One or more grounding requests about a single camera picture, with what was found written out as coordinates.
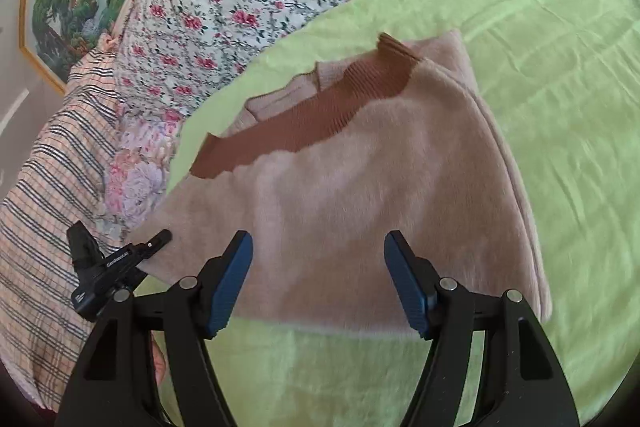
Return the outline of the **left hand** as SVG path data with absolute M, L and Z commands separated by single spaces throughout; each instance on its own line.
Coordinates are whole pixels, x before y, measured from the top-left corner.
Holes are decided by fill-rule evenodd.
M 157 385 L 157 387 L 160 387 L 166 376 L 167 363 L 164 352 L 162 349 L 160 349 L 160 345 L 156 341 L 154 333 L 151 333 L 151 349 L 154 365 L 155 384 Z

